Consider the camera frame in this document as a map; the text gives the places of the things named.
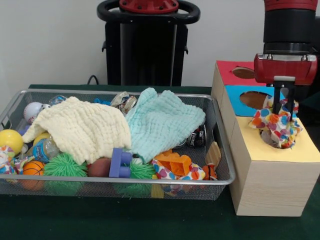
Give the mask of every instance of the metal basket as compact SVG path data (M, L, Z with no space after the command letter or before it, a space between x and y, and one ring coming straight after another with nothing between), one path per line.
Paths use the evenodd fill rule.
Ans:
M27 89L18 92L0 115L0 131L20 130L27 124L23 118L25 107L32 102L46 104L56 95L75 96L82 101L93 102L95 98L111 101L117 92ZM140 93L130 92L139 97ZM218 180L159 180L108 177L56 177L0 174L0 194L78 197L134 197L216 200L226 185L235 179L232 155L217 101L209 95L177 94L188 105L197 106L206 113L206 146L190 148L184 146L179 154L190 156L192 162L204 166L207 151L216 141L221 149L222 159L216 169ZM39 190L25 189L26 185L43 186ZM180 189L172 194L170 189Z

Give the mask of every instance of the white wall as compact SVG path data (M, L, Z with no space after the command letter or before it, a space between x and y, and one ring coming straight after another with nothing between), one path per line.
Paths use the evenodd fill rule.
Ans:
M188 26L182 85L211 86L216 60L251 61L262 51L262 0L190 1L201 19ZM91 74L107 83L100 2L0 0L0 102L30 84L85 84Z

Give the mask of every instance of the green spiky ball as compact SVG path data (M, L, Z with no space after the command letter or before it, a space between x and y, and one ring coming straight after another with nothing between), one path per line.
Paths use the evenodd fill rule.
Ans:
M131 179L152 179L156 174L151 164L136 163L135 160L130 163ZM118 194L127 198L144 198L151 193L151 184L144 183L115 183L114 189Z
M44 176L86 177L87 164L78 165L68 153L61 153L44 166ZM80 181L45 181L45 189L60 196L74 196L83 186Z

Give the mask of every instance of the green tablecloth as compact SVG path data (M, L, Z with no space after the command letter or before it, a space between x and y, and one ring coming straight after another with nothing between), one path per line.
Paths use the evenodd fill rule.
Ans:
M30 87L130 92L145 88L107 85ZM170 89L176 93L211 92L208 87ZM0 229L4 240L319 240L319 200L320 185L317 183L302 217L292 218L236 216L227 187L217 201L0 196Z

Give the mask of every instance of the plastic bottle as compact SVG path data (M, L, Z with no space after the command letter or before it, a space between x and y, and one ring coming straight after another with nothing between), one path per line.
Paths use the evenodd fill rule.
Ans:
M23 158L33 156L36 161L47 164L50 159L56 157L59 152L59 148L53 138L49 137L41 139L36 145L30 148L26 154L23 154Z

